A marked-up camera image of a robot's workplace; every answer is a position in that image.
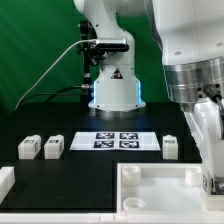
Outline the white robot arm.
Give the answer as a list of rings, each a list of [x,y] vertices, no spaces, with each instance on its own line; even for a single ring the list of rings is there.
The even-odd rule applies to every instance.
[[[144,107],[134,75],[134,39],[117,16],[146,13],[162,51],[168,97],[184,112],[212,190],[224,194],[224,0],[74,0],[93,26],[100,75],[92,111]]]

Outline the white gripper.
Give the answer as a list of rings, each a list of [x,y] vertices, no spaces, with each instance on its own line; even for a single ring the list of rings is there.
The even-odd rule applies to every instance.
[[[224,195],[224,128],[218,105],[206,98],[184,115],[202,161],[214,179],[215,192]]]

